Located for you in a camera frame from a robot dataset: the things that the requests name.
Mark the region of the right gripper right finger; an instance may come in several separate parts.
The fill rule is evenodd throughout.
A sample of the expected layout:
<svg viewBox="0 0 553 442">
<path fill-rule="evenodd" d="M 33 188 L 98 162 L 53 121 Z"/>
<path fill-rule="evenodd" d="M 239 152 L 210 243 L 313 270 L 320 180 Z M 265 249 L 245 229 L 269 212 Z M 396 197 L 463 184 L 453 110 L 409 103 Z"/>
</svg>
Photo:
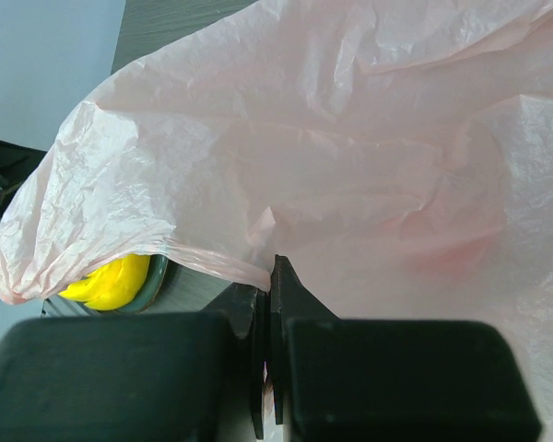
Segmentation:
<svg viewBox="0 0 553 442">
<path fill-rule="evenodd" d="M 287 441 L 537 441 L 511 347 L 471 320 L 338 318 L 276 256 L 268 375 Z"/>
</svg>

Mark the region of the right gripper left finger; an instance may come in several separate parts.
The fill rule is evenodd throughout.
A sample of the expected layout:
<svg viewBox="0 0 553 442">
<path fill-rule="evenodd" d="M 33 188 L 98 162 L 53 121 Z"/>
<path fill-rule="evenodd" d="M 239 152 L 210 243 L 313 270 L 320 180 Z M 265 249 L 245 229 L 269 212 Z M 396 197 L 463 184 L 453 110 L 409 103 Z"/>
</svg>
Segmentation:
<svg viewBox="0 0 553 442">
<path fill-rule="evenodd" d="M 26 320 L 0 342 L 0 441 L 256 441 L 265 294 L 197 312 Z"/>
</svg>

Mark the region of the pink plastic bag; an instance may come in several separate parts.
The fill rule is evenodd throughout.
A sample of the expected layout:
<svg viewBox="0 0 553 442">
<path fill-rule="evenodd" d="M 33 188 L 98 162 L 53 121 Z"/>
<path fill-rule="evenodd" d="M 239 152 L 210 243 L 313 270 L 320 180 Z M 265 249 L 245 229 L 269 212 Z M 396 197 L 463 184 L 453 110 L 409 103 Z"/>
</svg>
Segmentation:
<svg viewBox="0 0 553 442">
<path fill-rule="evenodd" d="M 258 1 L 71 111 L 0 223 L 0 298 L 128 254 L 509 341 L 553 441 L 553 1 Z"/>
</svg>

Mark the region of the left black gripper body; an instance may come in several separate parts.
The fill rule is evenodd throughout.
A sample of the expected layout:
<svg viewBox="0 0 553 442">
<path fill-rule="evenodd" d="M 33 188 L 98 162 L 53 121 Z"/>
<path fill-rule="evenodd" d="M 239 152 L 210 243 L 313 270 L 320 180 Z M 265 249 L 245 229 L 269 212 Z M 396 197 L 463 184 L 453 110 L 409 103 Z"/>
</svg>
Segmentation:
<svg viewBox="0 0 553 442">
<path fill-rule="evenodd" d="M 41 150 L 0 140 L 0 220 L 19 187 L 43 158 Z"/>
</svg>

